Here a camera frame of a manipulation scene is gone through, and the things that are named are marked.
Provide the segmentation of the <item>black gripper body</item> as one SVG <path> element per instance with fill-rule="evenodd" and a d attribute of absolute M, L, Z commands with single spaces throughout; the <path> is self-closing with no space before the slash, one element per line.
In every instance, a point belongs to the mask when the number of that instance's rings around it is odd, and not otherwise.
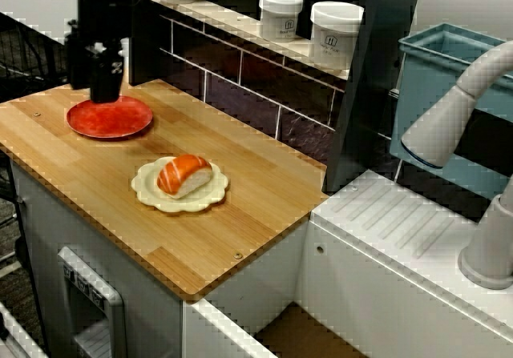
<path fill-rule="evenodd" d="M 131 0 L 78 0 L 77 30 L 84 46 L 131 36 Z"/>

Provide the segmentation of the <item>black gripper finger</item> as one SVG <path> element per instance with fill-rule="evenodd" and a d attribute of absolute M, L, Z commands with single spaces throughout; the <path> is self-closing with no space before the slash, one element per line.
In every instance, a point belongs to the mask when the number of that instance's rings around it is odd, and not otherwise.
<path fill-rule="evenodd" d="M 119 98 L 123 78 L 123 57 L 116 49 L 107 48 L 91 60 L 91 101 L 113 103 Z"/>
<path fill-rule="evenodd" d="M 77 34 L 66 36 L 67 80 L 75 90 L 90 87 L 91 52 Z"/>

